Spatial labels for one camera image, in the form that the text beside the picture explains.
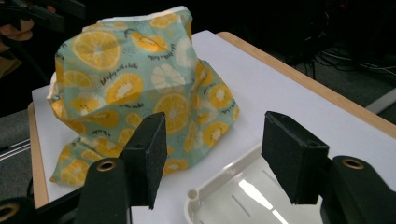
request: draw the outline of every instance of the wooden table edge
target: wooden table edge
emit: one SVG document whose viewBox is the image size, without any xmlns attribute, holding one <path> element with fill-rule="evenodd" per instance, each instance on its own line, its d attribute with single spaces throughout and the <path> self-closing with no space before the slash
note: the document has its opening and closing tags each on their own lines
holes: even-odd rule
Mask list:
<svg viewBox="0 0 396 224">
<path fill-rule="evenodd" d="M 318 83 L 311 77 L 308 77 L 294 68 L 282 63 L 280 60 L 274 58 L 273 56 L 265 53 L 264 51 L 250 45 L 245 40 L 233 35 L 229 32 L 217 33 L 217 36 L 221 37 L 230 44 L 236 46 L 242 51 L 248 53 L 252 57 L 258 59 L 259 61 L 273 67 L 275 70 L 281 74 L 291 78 L 300 85 L 308 88 L 312 92 L 321 96 L 322 98 L 328 100 L 334 105 L 344 109 L 346 112 L 352 114 L 353 116 L 365 121 L 371 126 L 377 128 L 378 130 L 386 133 L 387 135 L 396 138 L 396 125 L 391 122 L 379 117 L 377 114 L 367 110 L 366 108 L 348 100 L 346 97 L 340 95 L 339 93 L 332 91 L 328 87 Z"/>
<path fill-rule="evenodd" d="M 43 158 L 35 122 L 35 107 L 33 103 L 28 105 L 30 147 L 32 155 L 33 191 L 35 197 L 35 208 L 39 208 L 49 202 L 47 192 L 46 176 L 44 174 Z"/>
</svg>

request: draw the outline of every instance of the white tabletop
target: white tabletop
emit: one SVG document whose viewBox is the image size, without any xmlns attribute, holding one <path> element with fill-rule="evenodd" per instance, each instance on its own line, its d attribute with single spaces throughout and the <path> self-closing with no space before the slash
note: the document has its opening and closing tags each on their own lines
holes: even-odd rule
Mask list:
<svg viewBox="0 0 396 224">
<path fill-rule="evenodd" d="M 396 190 L 396 139 L 352 116 L 342 108 L 261 63 L 217 35 L 203 31 L 192 43 L 229 86 L 240 107 L 232 128 L 198 164 L 165 176 L 154 210 L 133 207 L 139 223 L 186 223 L 183 214 L 189 189 L 201 186 L 262 141 L 264 114 L 288 115 L 330 146 L 329 157 L 347 155 L 369 162 L 392 190 Z M 46 100 L 49 86 L 32 92 L 39 144 L 43 155 L 49 201 L 74 190 L 49 181 L 63 146 L 77 135 L 57 120 Z"/>
</svg>

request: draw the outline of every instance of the fabric bag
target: fabric bag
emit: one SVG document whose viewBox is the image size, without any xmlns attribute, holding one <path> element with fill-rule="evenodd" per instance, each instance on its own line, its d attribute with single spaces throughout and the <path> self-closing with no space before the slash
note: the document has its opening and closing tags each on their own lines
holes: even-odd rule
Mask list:
<svg viewBox="0 0 396 224">
<path fill-rule="evenodd" d="M 48 100 L 78 137 L 64 146 L 51 182 L 82 186 L 89 166 L 118 157 L 153 113 L 165 113 L 164 175 L 193 166 L 227 133 L 239 108 L 197 57 L 191 22 L 186 7 L 105 19 L 59 47 Z"/>
</svg>

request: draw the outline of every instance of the blue and yellow fabric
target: blue and yellow fabric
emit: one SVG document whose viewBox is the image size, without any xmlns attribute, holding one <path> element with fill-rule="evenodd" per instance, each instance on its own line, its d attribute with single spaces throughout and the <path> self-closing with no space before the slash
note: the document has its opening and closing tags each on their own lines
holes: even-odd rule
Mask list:
<svg viewBox="0 0 396 224">
<path fill-rule="evenodd" d="M 191 22 L 185 7 L 105 19 L 59 47 L 48 100 L 78 138 L 64 146 L 50 181 L 82 186 L 88 167 L 118 157 L 153 113 L 165 113 L 164 175 L 193 166 L 227 133 L 239 108 L 197 57 Z"/>
</svg>

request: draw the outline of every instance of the table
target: table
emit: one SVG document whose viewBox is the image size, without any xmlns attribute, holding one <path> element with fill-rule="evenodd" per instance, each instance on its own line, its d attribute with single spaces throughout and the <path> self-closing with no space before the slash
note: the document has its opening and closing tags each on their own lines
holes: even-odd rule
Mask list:
<svg viewBox="0 0 396 224">
<path fill-rule="evenodd" d="M 198 57 L 208 61 L 230 87 L 240 118 L 200 163 L 163 178 L 153 211 L 133 207 L 134 223 L 180 223 L 187 190 L 261 142 L 267 110 L 300 122 L 330 146 L 330 158 L 348 155 L 368 161 L 396 190 L 395 125 L 235 35 L 203 31 L 193 35 L 192 43 Z M 34 100 L 28 107 L 36 207 L 71 191 L 49 183 L 46 171 L 59 147 L 76 137 L 51 114 L 46 88 L 32 92 Z"/>
</svg>

